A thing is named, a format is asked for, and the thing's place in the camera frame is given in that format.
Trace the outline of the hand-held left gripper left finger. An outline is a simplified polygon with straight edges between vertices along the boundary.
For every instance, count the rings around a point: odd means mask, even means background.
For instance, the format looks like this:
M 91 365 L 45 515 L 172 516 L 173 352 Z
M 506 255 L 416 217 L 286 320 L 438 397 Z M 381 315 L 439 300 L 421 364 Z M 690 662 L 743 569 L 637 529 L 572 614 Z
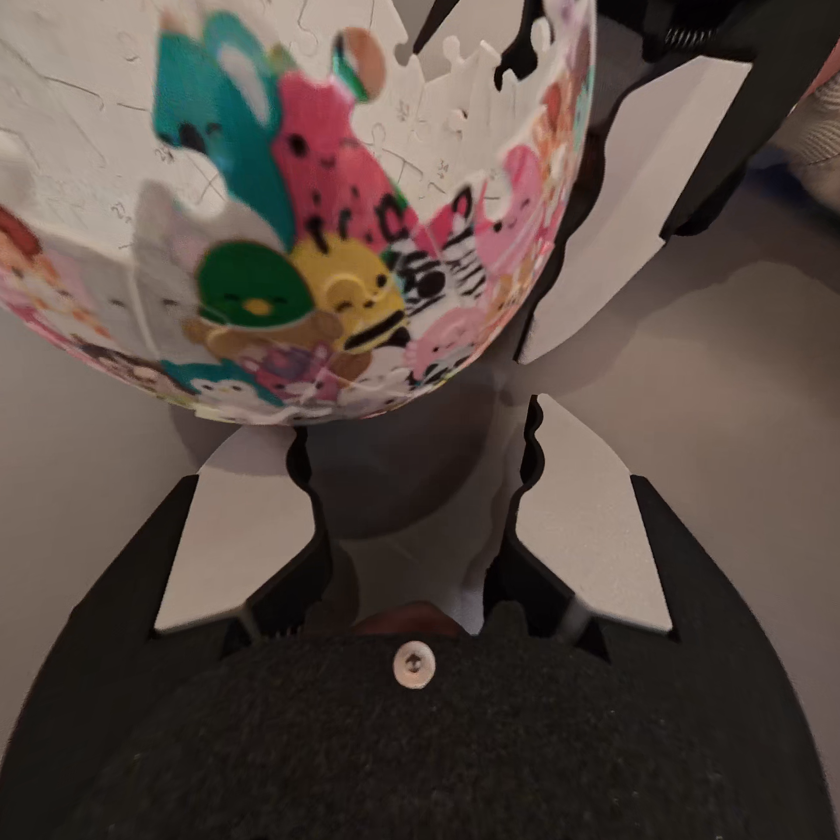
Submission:
M 332 579 L 303 427 L 241 427 L 197 473 L 154 630 L 234 619 L 253 639 L 294 634 Z

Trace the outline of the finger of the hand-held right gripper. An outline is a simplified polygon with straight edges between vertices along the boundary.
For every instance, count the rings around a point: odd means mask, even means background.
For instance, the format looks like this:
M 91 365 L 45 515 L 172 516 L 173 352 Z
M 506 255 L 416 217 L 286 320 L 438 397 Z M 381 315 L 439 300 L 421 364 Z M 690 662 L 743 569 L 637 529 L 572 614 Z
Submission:
M 627 93 L 606 135 L 601 190 L 534 309 L 519 364 L 578 333 L 664 247 L 665 222 L 752 67 L 698 56 Z
M 458 41 L 456 65 L 465 64 L 479 47 L 490 49 L 488 59 L 493 87 L 501 91 L 510 71 L 515 80 L 537 66 L 532 46 L 532 25 L 544 17 L 540 1 L 436 1 L 413 40 L 413 55 L 420 59 L 424 77 L 431 81 L 452 70 L 445 41 Z

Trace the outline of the colourful puzzle ball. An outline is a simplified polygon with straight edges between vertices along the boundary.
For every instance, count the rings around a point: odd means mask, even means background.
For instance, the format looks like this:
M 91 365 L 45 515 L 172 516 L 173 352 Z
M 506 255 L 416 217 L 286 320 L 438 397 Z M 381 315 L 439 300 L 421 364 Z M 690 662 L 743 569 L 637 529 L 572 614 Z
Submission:
M 227 424 L 374 417 L 476 361 L 581 165 L 596 2 L 426 80 L 394 2 L 2 2 L 2 311 Z

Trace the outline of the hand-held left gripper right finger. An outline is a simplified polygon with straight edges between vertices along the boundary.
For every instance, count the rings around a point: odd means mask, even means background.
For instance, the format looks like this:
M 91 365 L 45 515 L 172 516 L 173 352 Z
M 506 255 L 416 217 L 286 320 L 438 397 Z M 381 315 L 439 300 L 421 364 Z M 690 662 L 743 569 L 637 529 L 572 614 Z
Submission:
M 532 395 L 521 485 L 482 592 L 519 604 L 535 637 L 594 640 L 599 621 L 667 636 L 673 620 L 631 473 L 590 428 Z

